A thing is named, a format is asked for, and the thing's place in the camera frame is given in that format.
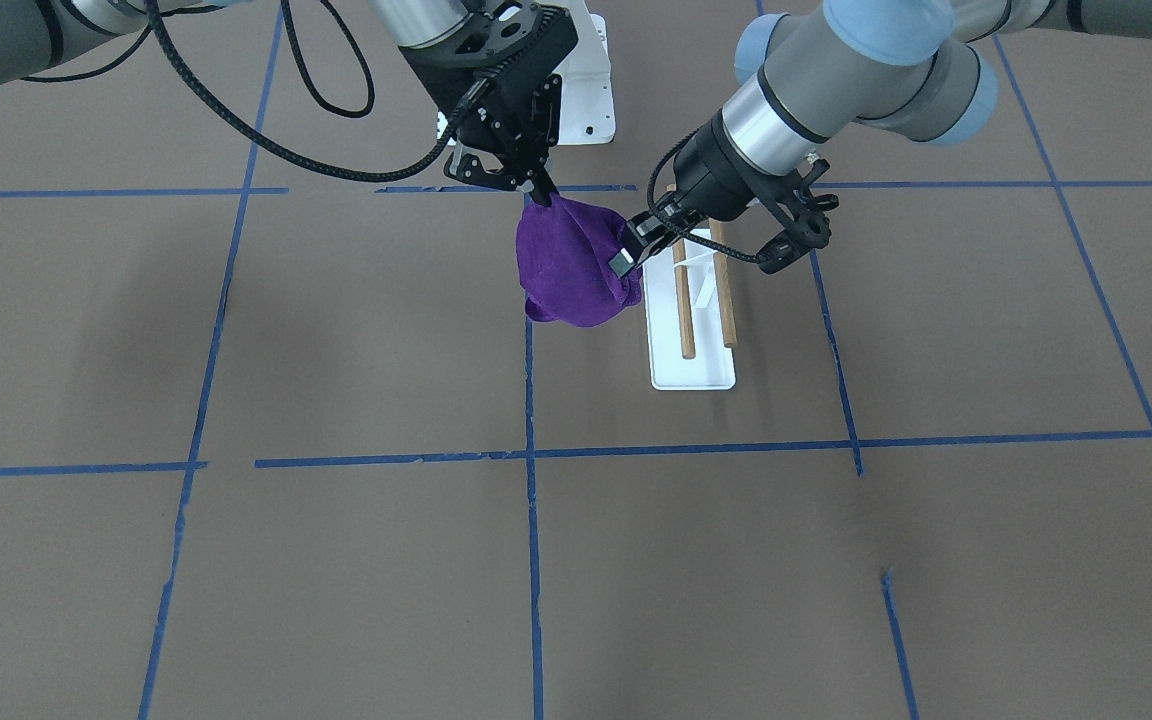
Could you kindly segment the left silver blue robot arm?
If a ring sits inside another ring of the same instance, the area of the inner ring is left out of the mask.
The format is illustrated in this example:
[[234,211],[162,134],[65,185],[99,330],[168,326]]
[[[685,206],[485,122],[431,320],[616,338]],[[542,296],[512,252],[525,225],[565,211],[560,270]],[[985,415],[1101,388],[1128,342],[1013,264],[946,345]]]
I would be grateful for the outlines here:
[[998,96],[975,41],[1032,28],[1152,40],[1152,1],[823,1],[755,20],[738,41],[735,94],[664,156],[675,190],[647,191],[609,270],[626,278],[755,202],[780,233],[755,253],[710,249],[773,274],[827,247],[838,199],[812,191],[828,169],[814,151],[851,123],[925,145],[968,141]]

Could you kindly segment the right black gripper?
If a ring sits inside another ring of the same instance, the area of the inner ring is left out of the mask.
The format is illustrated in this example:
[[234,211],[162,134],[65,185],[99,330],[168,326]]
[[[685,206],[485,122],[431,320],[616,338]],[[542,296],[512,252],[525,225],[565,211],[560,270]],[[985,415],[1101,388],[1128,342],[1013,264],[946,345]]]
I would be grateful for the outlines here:
[[561,197],[547,162],[561,132],[563,82],[558,65],[576,50],[570,10],[550,3],[462,5],[461,26],[404,59],[450,132],[444,176],[488,190],[529,191],[552,209]]

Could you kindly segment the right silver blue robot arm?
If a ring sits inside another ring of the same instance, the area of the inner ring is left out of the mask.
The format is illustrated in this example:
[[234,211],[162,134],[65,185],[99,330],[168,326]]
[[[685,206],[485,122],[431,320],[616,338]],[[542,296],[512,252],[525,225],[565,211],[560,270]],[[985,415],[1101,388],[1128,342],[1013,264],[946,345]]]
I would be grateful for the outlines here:
[[550,150],[561,124],[558,67],[576,50],[573,14],[536,1],[376,1],[372,10],[419,78],[445,128],[419,160],[397,170],[355,170],[297,154],[221,103],[179,54],[165,18],[217,12],[218,1],[0,1],[0,86],[46,83],[47,70],[113,38],[154,37],[179,78],[248,141],[319,176],[384,184],[416,176],[448,147],[448,179],[488,190],[522,190],[550,205]]

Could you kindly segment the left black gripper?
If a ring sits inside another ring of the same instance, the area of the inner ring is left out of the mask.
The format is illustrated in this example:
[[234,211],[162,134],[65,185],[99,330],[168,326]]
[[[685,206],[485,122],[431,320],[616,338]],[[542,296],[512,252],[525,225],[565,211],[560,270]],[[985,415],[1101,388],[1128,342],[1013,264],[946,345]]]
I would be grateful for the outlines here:
[[[670,222],[733,222],[751,200],[768,199],[774,187],[776,176],[756,168],[736,149],[723,118],[710,118],[657,162],[647,181],[647,209],[664,211]],[[676,241],[677,234],[654,214],[637,214],[617,234],[620,250],[608,268],[626,279]]]

